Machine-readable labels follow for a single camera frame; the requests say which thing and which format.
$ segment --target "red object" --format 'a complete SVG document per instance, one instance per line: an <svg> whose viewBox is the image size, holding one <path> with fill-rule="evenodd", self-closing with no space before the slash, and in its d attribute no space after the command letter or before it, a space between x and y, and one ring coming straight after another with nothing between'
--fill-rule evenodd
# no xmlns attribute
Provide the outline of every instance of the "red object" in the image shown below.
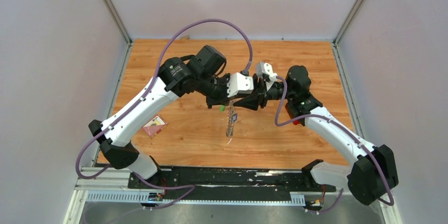
<svg viewBox="0 0 448 224"><path fill-rule="evenodd" d="M290 112L290 110L288 109L288 104L285 105L285 109L286 109L286 112L288 112L288 115L290 116L290 119L293 119L293 118L294 118L294 115L292 115L291 112ZM298 120L296 120L296 121L293 122L293 124L294 124L294 125L299 125L300 122L299 122Z"/></svg>

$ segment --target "gray wall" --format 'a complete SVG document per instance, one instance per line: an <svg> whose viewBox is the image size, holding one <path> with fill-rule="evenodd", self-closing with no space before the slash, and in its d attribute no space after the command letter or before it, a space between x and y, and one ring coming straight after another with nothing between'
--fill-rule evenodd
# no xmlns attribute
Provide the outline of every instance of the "gray wall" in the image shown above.
<svg viewBox="0 0 448 224"><path fill-rule="evenodd" d="M395 152L403 223L446 223L448 0L367 0L340 47L366 137Z"/></svg>
<svg viewBox="0 0 448 224"><path fill-rule="evenodd" d="M0 0L0 222L61 223L125 43L102 0Z"/></svg>
<svg viewBox="0 0 448 224"><path fill-rule="evenodd" d="M234 22L252 39L332 39L355 0L112 0L133 38L170 38L204 18ZM240 38L222 24L188 32L194 38Z"/></svg>

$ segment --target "wooden surface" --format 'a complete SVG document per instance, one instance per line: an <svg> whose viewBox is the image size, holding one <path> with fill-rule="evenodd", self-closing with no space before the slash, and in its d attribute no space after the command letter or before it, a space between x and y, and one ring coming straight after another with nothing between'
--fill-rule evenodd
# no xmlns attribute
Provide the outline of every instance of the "wooden surface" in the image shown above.
<svg viewBox="0 0 448 224"><path fill-rule="evenodd" d="M130 54L114 113L130 101L150 80L160 51L167 40L136 40ZM241 71L248 60L244 41L178 40L165 58L196 54L211 45L227 57L225 72ZM272 64L286 76L293 65L304 65L312 80L311 93L346 126L352 128L339 74L328 42L253 41L255 64ZM238 120L230 144L226 137L227 109L207 109L200 93L184 95L165 107L159 115L168 122L154 138L141 129L133 143L161 165L225 167L266 167L299 169L320 158L333 164L346 164L343 157L317 133L301 125L276 127L274 115L279 101L270 101L258 111L236 107ZM279 122L289 119L283 108ZM100 155L98 162L107 162Z"/></svg>

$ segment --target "robotic arm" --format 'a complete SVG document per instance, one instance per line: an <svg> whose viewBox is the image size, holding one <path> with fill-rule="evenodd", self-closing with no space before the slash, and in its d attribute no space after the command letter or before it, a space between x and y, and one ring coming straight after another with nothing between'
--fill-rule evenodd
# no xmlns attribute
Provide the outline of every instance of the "robotic arm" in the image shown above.
<svg viewBox="0 0 448 224"><path fill-rule="evenodd" d="M256 73L250 77L241 73L216 75L225 67L226 58L211 46L204 46L197 55L170 58L161 65L154 87L145 96L150 84L131 100L113 117L103 122L93 120L89 124L95 136L108 128L97 139L100 149L111 166L116 169L128 168L144 179L150 179L158 172L158 165L150 157L139 154L130 142L132 136L154 117L158 111L184 94L198 91L206 97L208 108L214 105L228 105L230 100L239 99L234 106L257 110L264 108L269 100L280 100L285 84L277 82L277 74L272 66L260 62ZM339 123L328 110L310 93L311 80L303 66L292 66L286 76L287 83L285 108L291 118L302 115L320 115L305 117L294 122L307 126L319 133L344 156L349 166L333 165L316 160L302 168L318 184L329 184L349 189L361 203L369 205L386 193L385 186L378 171L361 145L365 146L378 161L390 188L398 184L394 155L386 145L380 147L352 133L360 143L341 130L334 123ZM139 104L120 122L111 124L128 108L140 100Z"/></svg>

